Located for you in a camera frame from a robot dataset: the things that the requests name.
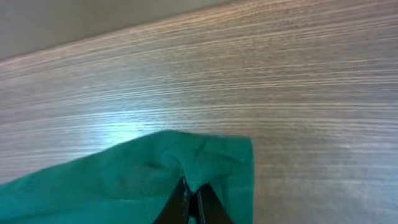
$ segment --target green cloth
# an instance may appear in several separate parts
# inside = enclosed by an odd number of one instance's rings
[[[0,185],[0,223],[152,223],[181,176],[253,222],[250,140],[161,131]]]

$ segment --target wood grain surface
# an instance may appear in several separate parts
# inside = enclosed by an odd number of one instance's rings
[[[237,1],[0,62],[0,181],[161,129],[239,134],[256,223],[396,223],[397,21]]]

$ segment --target teal fabric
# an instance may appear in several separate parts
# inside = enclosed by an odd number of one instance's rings
[[[250,140],[162,131],[0,185],[0,223],[152,223],[181,176],[253,222]]]

